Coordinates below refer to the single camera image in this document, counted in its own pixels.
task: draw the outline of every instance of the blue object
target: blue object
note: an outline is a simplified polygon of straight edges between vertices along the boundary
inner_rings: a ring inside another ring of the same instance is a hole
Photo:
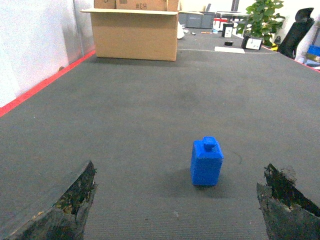
[[[194,141],[190,166],[192,184],[217,185],[223,158],[219,142],[213,136]]]
[[[316,56],[320,56],[320,46],[310,45],[308,54],[313,54]]]

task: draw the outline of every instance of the blue plastic block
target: blue plastic block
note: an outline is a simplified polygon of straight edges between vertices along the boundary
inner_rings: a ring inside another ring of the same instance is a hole
[[[308,49],[308,54],[320,56],[320,46],[310,45]]]
[[[192,184],[217,185],[223,158],[219,142],[213,136],[194,141],[190,166]]]

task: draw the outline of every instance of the table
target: table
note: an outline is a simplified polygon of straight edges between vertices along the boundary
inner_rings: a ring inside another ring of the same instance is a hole
[[[267,49],[215,52],[220,33],[196,33],[176,62],[92,56],[0,118],[1,220],[86,160],[88,240],[267,240],[256,183],[269,163],[291,165],[319,206],[319,74]],[[217,186],[194,187],[192,144],[207,135],[224,163]]]

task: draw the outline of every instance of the white wall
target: white wall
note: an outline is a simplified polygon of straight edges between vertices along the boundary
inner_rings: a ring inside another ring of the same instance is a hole
[[[233,0],[180,0],[183,11],[199,11],[211,4],[210,12],[230,11]]]
[[[73,0],[2,0],[0,15],[0,107],[94,48],[90,16],[78,30]]]
[[[240,0],[238,10],[240,12],[246,12],[246,8],[254,2],[254,0]],[[285,16],[285,21],[283,22],[282,29],[278,31],[277,36],[280,36],[283,40],[295,22],[297,11],[305,8],[314,8],[311,17],[314,18],[315,21],[320,21],[320,0],[283,0],[283,7],[279,9],[278,12]],[[316,30],[313,26],[298,45],[295,58],[297,61],[303,61],[302,54],[308,50],[309,45],[314,39]]]

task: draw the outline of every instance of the potted plant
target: potted plant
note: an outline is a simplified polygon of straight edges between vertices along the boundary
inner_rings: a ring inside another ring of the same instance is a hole
[[[277,30],[283,25],[283,22],[278,21],[278,19],[286,19],[279,13],[275,14],[276,9],[280,9],[283,6],[283,1],[281,0],[255,0],[255,3],[246,8],[246,13],[249,14],[247,25],[239,23],[237,32],[262,38],[263,44],[271,47],[272,34],[277,34]]]

